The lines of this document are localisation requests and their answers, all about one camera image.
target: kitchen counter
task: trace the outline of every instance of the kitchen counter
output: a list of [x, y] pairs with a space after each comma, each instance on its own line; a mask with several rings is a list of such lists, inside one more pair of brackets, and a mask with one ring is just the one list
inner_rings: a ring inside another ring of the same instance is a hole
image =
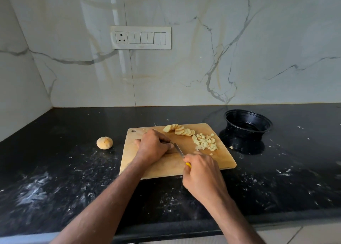
[[[235, 108], [273, 122], [262, 142], [225, 137], [224, 112]], [[128, 128], [172, 123], [207, 123], [236, 147], [237, 167], [222, 174], [255, 227], [341, 220], [341, 104], [55, 108], [0, 142], [0, 237], [53, 238], [39, 233], [62, 230], [117, 177]], [[101, 136], [111, 149], [97, 148]], [[139, 183], [114, 243], [215, 234], [174, 176]]]

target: black plastic container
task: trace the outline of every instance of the black plastic container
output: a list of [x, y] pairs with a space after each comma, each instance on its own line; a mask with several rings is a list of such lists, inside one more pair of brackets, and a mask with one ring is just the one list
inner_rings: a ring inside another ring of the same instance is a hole
[[272, 122], [265, 116], [243, 109], [225, 112], [227, 130], [237, 137], [260, 140], [272, 127]]

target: marble wall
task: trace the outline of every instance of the marble wall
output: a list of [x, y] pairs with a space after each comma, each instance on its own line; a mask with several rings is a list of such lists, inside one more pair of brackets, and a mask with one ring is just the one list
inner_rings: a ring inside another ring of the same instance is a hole
[[[54, 106], [341, 102], [340, 0], [10, 1]], [[110, 25], [172, 50], [113, 50]]]
[[0, 0], [0, 141], [52, 107], [9, 0]]

